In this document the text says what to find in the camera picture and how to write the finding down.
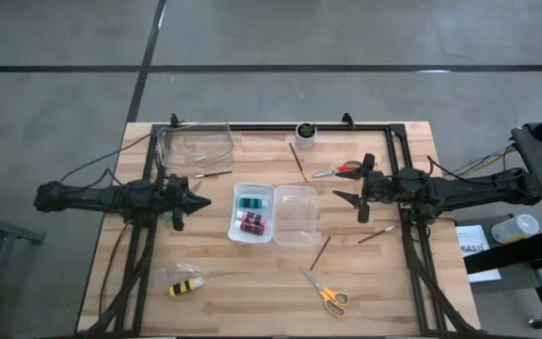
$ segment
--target wooden tabletop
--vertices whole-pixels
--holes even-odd
[[[426,156],[438,160],[430,125],[405,122],[413,165],[429,170]],[[150,123],[127,125],[123,146],[147,135]],[[361,180],[338,177],[310,180],[319,194],[317,232],[319,245],[298,249],[281,247],[273,240],[264,245],[232,242],[233,186],[237,183],[304,185],[288,142],[294,133],[232,132],[232,174],[201,179],[198,195],[213,203],[185,218],[183,232],[159,222],[151,266],[141,335],[388,335],[418,334],[411,282],[405,263],[400,229],[361,245],[366,234],[399,224],[395,204],[371,204],[370,222],[357,223],[357,212],[332,194],[333,189],[360,193]],[[122,182],[139,179],[148,140],[120,154],[116,174]],[[390,173],[386,140],[381,132],[320,132],[311,149],[295,147],[304,172],[335,168],[344,161],[375,155],[375,168]],[[399,164],[403,161],[399,153]],[[190,178],[193,185],[198,179]],[[97,319],[102,280],[122,219],[106,215],[78,330]],[[300,271],[309,267],[331,230],[337,231],[313,274],[325,286],[350,295],[347,315],[336,318],[322,304],[317,291]],[[478,316],[471,294],[454,225],[438,220],[432,227],[432,248],[438,283],[454,307],[474,327]],[[109,302],[120,289],[131,226],[120,242],[105,292]],[[172,299],[165,272],[176,264],[197,266],[204,274],[200,289]],[[135,303],[135,293],[129,305]],[[429,295],[426,310],[433,324]],[[127,324],[133,319],[132,307]]]

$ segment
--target yellow and black bottle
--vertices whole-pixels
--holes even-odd
[[[171,297],[177,297],[180,294],[195,290],[196,288],[202,287],[204,285],[204,280],[202,278],[192,278],[184,282],[177,282],[174,285],[170,286],[168,291],[170,292]]]

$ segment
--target yellow-handled scissors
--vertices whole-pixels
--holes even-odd
[[[317,291],[319,291],[321,298],[324,299],[324,306],[326,306],[327,311],[337,317],[343,317],[346,315],[346,309],[344,307],[348,305],[348,295],[343,292],[334,292],[329,288],[324,287],[315,279],[315,277],[312,276],[309,270],[304,267],[301,267],[300,269],[302,270],[302,273],[309,278]]]

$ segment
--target white paper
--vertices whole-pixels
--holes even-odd
[[[459,245],[461,246],[461,254],[464,257],[489,249],[482,226],[459,226],[455,228],[457,229],[457,238],[459,238]],[[499,280],[500,278],[501,274],[499,274],[498,269],[468,275],[470,283],[488,282]]]

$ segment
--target scissors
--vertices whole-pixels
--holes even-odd
[[[327,311],[337,317],[343,317],[346,315],[346,309],[344,309],[344,307],[348,305],[348,295],[343,292],[334,292],[329,288],[324,287],[315,279],[315,277],[312,276],[309,270],[304,267],[301,267],[300,269],[302,270],[302,273],[309,278],[313,286],[315,286],[315,288],[317,288],[319,291],[321,298],[324,299],[324,306],[326,306]]]
[[[322,171],[322,172],[319,172],[319,173],[315,173],[315,174],[312,175],[312,177],[313,178],[321,178],[321,177],[325,177],[325,176],[335,175],[335,174],[338,174],[338,173],[351,172],[351,171],[355,171],[356,169],[361,167],[361,165],[362,164],[361,164],[360,161],[346,161],[342,166],[339,166],[336,169],[330,169],[330,170]]]

